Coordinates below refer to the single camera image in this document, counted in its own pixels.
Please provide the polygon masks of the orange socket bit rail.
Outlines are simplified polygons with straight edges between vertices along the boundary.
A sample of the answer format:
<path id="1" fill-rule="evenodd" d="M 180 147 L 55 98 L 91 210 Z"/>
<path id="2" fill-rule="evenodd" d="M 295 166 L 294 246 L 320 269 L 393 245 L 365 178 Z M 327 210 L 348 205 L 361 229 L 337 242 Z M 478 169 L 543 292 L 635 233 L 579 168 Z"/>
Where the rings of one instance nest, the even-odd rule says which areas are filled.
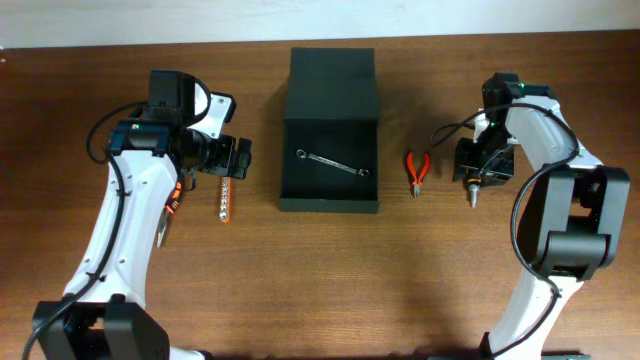
<path id="1" fill-rule="evenodd" d="M 231 196 L 232 180 L 229 177 L 221 179 L 219 220 L 222 223 L 230 221 L 230 196 Z"/>

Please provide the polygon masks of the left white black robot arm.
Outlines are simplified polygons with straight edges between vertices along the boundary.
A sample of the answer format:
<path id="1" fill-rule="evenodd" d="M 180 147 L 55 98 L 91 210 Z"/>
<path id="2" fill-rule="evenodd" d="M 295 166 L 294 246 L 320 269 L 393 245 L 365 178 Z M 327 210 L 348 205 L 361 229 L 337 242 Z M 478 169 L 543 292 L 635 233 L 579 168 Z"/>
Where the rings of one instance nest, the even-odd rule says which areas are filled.
<path id="1" fill-rule="evenodd" d="M 48 359 L 211 358 L 171 345 L 146 311 L 146 278 L 196 175 L 245 179 L 252 143 L 221 131 L 235 109 L 191 74 L 154 70 L 147 100 L 111 111 L 125 116 L 104 147 L 108 183 L 88 247 L 62 298 L 38 303 L 22 358 L 35 345 Z"/>

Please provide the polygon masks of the orange black long-nose pliers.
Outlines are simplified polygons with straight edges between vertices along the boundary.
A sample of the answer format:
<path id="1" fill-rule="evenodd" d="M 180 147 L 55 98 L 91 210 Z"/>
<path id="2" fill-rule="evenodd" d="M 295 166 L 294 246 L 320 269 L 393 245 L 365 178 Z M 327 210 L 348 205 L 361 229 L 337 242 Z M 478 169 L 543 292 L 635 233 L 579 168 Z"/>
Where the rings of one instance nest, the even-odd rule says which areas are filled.
<path id="1" fill-rule="evenodd" d="M 170 193 L 167 202 L 162 208 L 161 216 L 158 222 L 156 230 L 155 245 L 160 248 L 163 245 L 164 239 L 169 231 L 171 217 L 177 212 L 184 190 L 184 181 L 178 180 L 172 192 Z"/>

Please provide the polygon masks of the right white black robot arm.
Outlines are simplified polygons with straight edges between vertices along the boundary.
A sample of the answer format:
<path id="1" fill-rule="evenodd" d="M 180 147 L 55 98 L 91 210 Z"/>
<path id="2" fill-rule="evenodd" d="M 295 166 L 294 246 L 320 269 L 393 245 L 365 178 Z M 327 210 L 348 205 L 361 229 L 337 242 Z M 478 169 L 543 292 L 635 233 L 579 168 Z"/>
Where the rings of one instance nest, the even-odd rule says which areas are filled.
<path id="1" fill-rule="evenodd" d="M 480 189 L 505 184 L 522 147 L 533 174 L 511 210 L 510 237 L 521 274 L 482 359 L 540 359 L 571 297 L 609 266 L 618 250 L 631 180 L 578 140 L 546 85 L 496 73 L 482 86 L 483 108 L 467 118 L 474 135 L 458 141 L 453 178 L 471 205 Z"/>

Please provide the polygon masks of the small red cutting pliers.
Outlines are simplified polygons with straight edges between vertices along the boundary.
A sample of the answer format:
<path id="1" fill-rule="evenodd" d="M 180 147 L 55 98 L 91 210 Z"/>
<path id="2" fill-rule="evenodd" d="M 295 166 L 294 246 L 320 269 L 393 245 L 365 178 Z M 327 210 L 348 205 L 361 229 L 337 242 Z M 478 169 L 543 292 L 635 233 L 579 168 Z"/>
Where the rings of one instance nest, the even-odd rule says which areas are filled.
<path id="1" fill-rule="evenodd" d="M 422 166 L 417 169 L 414 160 L 417 158 L 413 151 L 406 156 L 406 166 L 411 180 L 411 190 L 414 198 L 418 198 L 421 194 L 423 181 L 431 167 L 431 157 L 425 152 L 422 156 Z"/>

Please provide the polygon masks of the silver double-ended wrench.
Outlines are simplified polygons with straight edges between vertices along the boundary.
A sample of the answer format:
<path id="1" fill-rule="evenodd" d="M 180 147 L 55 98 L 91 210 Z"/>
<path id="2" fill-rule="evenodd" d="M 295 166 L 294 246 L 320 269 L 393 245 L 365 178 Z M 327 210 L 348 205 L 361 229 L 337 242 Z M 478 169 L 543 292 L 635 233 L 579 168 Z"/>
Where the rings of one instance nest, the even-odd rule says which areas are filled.
<path id="1" fill-rule="evenodd" d="M 348 172 L 348 173 L 353 174 L 353 175 L 366 177 L 366 176 L 368 176 L 370 174 L 368 169 L 354 168 L 354 167 L 339 163 L 337 161 L 325 158 L 323 156 L 317 155 L 315 153 L 307 152 L 307 151 L 305 151 L 303 149 L 297 149 L 295 151 L 295 155 L 296 155 L 297 158 L 310 159 L 310 160 L 322 163 L 324 165 L 328 165 L 328 166 L 337 168 L 339 170 Z"/>

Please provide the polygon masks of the yellow black stubby screwdriver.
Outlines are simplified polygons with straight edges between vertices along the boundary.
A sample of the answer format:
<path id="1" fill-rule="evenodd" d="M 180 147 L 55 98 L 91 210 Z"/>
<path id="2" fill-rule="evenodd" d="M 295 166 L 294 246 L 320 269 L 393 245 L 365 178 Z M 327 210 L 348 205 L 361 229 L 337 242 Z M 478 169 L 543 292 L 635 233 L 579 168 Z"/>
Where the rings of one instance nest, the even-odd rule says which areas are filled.
<path id="1" fill-rule="evenodd" d="M 479 196 L 481 184 L 482 184 L 482 180 L 478 177 L 470 177 L 467 180 L 468 201 L 472 208 L 475 208 L 478 204 L 478 196 Z"/>

